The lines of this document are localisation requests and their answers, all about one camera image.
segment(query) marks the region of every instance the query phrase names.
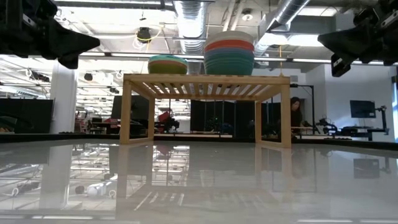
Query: ceiling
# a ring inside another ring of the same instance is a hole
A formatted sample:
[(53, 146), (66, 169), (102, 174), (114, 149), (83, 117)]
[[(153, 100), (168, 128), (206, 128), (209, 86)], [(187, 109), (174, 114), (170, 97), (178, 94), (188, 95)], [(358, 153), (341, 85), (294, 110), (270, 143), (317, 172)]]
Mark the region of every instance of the ceiling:
[[(258, 39), (258, 25), (264, 14), (267, 14), (278, 5), (278, 0), (243, 0), (244, 8), (251, 9), (252, 19), (244, 21), (238, 19), (236, 30), (247, 32)], [(331, 17), (337, 10), (358, 5), (358, 1), (313, 0), (300, 15)], [(371, 4), (374, 1), (362, 1)], [(209, 3), (206, 18), (206, 36), (212, 36), (223, 30), (225, 12), (230, 0), (216, 0)], [(117, 9), (98, 7), (59, 7), (56, 19), (62, 26), (83, 34), (92, 35), (101, 39), (101, 46), (92, 52), (139, 52), (150, 54), (181, 54), (178, 37), (177, 17), (172, 11), (156, 11), (143, 9)], [(150, 44), (140, 44), (136, 40), (136, 32), (140, 27), (150, 27), (154, 38)], [(270, 57), (299, 57), (299, 58), (330, 58), (331, 52), (324, 47), (297, 47), (284, 45), (281, 49), (268, 48)], [(0, 82), (28, 84), (49, 84), (33, 80), (27, 69), (39, 72), (51, 78), (53, 62), (42, 58), (23, 59), (15, 56), (0, 55)], [(270, 63), (269, 67), (278, 67), (279, 63)], [(308, 69), (312, 65), (291, 63), (286, 68)], [(100, 108), (97, 113), (110, 114), (112, 99), (115, 95), (107, 86), (116, 88), (122, 84), (123, 73), (147, 73), (146, 60), (80, 60), (79, 86), (102, 85), (102, 88), (79, 88), (78, 104), (82, 108)], [(84, 79), (85, 73), (97, 73), (92, 82)], [(0, 86), (0, 97), (28, 97), (29, 94), (40, 98), (48, 98), (49, 87), (37, 86)]]

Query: monitor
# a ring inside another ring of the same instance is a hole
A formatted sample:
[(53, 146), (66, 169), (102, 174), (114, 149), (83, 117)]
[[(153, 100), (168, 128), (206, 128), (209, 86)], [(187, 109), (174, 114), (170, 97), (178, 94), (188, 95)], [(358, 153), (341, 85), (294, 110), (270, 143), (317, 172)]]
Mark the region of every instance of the monitor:
[(351, 100), (352, 118), (376, 118), (376, 107), (374, 101)]
[[(112, 119), (120, 119), (122, 111), (122, 96), (113, 98)], [(149, 101), (142, 96), (131, 96), (131, 119), (148, 120)]]

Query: reflective white floor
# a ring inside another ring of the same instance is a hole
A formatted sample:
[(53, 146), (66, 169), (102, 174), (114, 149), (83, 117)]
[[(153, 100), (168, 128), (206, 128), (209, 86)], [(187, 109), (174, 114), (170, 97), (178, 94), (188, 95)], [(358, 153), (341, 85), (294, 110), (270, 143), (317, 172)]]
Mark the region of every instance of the reflective white floor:
[(397, 158), (322, 145), (0, 144), (0, 223), (398, 223)]

